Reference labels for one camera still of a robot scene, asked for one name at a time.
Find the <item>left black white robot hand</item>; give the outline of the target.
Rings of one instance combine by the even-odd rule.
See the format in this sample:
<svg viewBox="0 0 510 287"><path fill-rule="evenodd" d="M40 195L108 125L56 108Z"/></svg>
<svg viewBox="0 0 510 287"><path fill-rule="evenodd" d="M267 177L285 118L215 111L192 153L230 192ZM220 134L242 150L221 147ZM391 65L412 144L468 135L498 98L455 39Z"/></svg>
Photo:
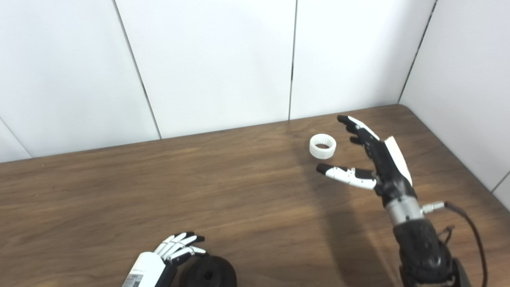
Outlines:
<svg viewBox="0 0 510 287"><path fill-rule="evenodd" d="M194 232L175 233L162 240L154 251L142 252L124 280L124 287L169 287L179 266L193 256L207 256L195 243L205 237Z"/></svg>

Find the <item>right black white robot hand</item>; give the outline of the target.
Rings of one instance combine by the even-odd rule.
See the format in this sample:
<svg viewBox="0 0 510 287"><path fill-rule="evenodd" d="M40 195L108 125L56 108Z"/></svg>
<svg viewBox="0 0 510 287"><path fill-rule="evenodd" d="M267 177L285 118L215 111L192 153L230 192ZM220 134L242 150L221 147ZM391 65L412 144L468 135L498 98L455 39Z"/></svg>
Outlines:
<svg viewBox="0 0 510 287"><path fill-rule="evenodd" d="M395 139L381 140L365 123L351 116L337 116L351 133L350 141L363 147L375 170L319 163L316 171L328 178L362 189L374 190L383 207L403 197L417 198L407 164Z"/></svg>

